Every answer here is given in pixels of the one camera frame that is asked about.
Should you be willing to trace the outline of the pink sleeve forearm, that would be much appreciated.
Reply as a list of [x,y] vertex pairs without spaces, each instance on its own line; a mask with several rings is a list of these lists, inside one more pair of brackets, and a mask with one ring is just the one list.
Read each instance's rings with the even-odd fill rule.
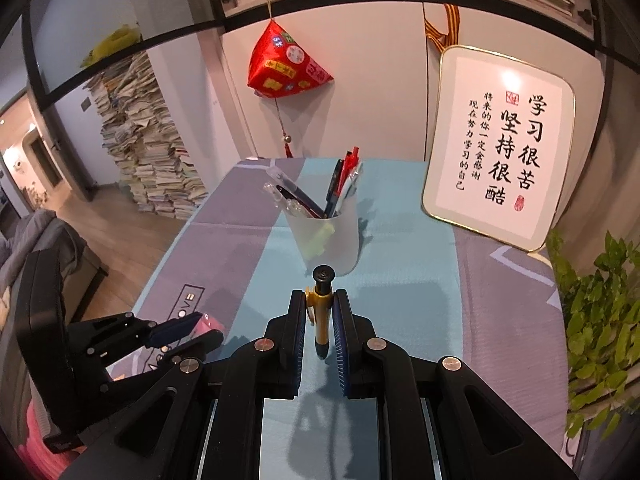
[[51,430],[44,407],[35,399],[29,401],[26,412],[27,438],[18,446],[18,456],[37,479],[58,479],[77,460],[84,448],[54,454],[44,444],[43,437]]

